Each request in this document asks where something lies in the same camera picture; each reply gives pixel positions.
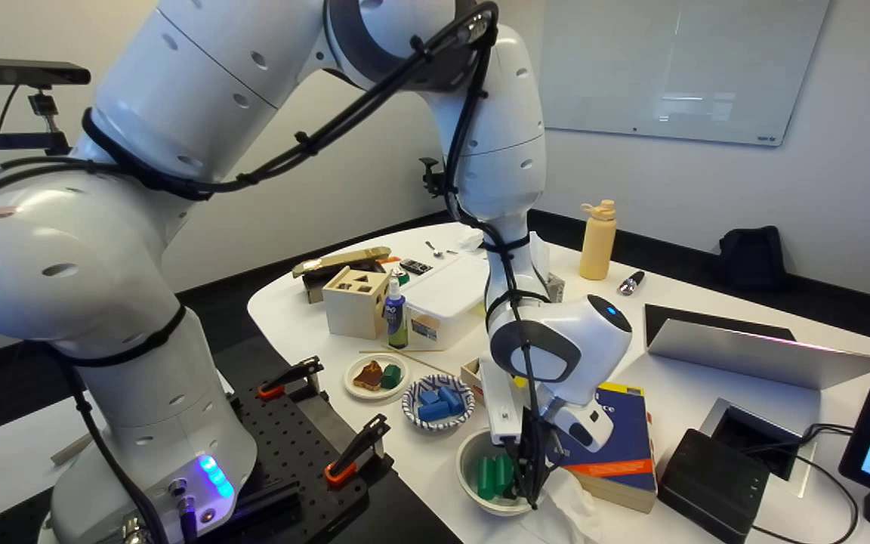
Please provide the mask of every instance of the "green object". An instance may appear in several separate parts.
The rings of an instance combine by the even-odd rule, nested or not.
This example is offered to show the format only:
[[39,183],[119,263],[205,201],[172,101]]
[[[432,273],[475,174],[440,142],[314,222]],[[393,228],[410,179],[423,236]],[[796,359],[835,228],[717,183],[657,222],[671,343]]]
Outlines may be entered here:
[[400,365],[384,365],[380,390],[395,390],[400,383]]
[[512,485],[515,463],[511,457],[479,457],[475,491],[485,502],[506,496]]

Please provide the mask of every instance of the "red clip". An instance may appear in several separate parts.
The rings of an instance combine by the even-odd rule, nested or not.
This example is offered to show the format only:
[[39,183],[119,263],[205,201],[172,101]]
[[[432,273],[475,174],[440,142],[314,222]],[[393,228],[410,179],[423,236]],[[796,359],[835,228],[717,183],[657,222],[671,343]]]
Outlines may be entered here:
[[334,475],[334,463],[323,464],[323,479],[329,485],[345,485],[351,476],[356,475],[356,464],[345,464],[339,475]]
[[282,398],[286,387],[257,387],[252,395],[270,400],[270,398]]
[[366,459],[366,457],[384,457],[384,446],[380,446],[380,436],[385,436],[385,419],[384,419],[384,415],[374,415],[366,427],[363,427],[363,432],[356,432],[354,438],[351,438],[351,444],[340,449],[340,457],[334,459],[334,463],[327,463],[323,464],[323,479],[329,482],[329,485],[345,485],[356,472],[360,472],[360,463]]
[[282,398],[286,392],[286,383],[302,379],[300,392],[317,395],[317,372],[323,372],[317,355],[309,355],[297,365],[291,365],[286,372],[282,372],[273,379],[264,379],[252,395],[270,400],[270,398]]

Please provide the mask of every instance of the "white robotic arm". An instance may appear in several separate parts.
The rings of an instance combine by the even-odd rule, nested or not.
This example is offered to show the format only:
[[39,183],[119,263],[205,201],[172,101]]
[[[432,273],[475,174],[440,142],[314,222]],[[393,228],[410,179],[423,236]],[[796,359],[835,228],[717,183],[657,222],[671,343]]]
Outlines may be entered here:
[[[201,520],[196,535],[223,525],[257,444],[223,398],[196,315],[157,263],[196,200],[286,173],[360,119],[300,135],[297,155],[230,183],[205,183],[314,69],[385,93],[420,90],[434,111],[458,208],[488,231],[496,436],[520,438],[506,427],[520,416],[506,379],[529,373],[545,419],[600,444],[603,427],[588,427],[592,390],[621,355],[627,325],[594,298],[573,307],[537,298],[542,284],[522,245],[524,211],[542,191],[537,88],[520,36],[506,28],[496,36],[496,12],[475,9],[475,0],[164,0],[105,74],[73,156],[0,173],[0,331],[47,342],[75,365],[108,419],[111,457],[164,523],[160,541],[182,541],[179,482]],[[463,14],[445,47],[426,47]],[[493,58],[467,47],[482,32],[496,38]],[[87,446],[55,485],[56,541],[101,541],[131,515],[137,499],[101,457]]]

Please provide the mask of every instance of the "blue light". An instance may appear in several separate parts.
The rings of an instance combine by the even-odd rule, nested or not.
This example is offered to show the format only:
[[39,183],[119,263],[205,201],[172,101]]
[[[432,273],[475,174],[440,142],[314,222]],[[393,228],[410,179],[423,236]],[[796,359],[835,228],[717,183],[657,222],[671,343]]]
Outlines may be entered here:
[[213,457],[199,457],[199,469],[201,469],[201,472],[216,469]]
[[216,496],[230,499],[232,496],[232,485],[230,479],[216,482]]
[[221,499],[230,499],[232,496],[232,482],[225,479],[223,469],[216,464],[213,457],[199,457],[199,469],[201,475],[212,479],[213,491]]

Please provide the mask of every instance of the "bottle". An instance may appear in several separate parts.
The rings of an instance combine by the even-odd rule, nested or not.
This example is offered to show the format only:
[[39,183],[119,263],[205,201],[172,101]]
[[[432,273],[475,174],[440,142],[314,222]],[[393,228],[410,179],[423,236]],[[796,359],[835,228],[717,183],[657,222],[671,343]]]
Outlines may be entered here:
[[388,347],[405,347],[406,343],[405,295],[397,293],[397,279],[395,276],[385,281],[384,331],[385,331],[385,343]]
[[600,200],[598,206],[583,206],[586,236],[580,257],[580,279],[600,281],[609,273],[613,240],[616,240],[616,201]]

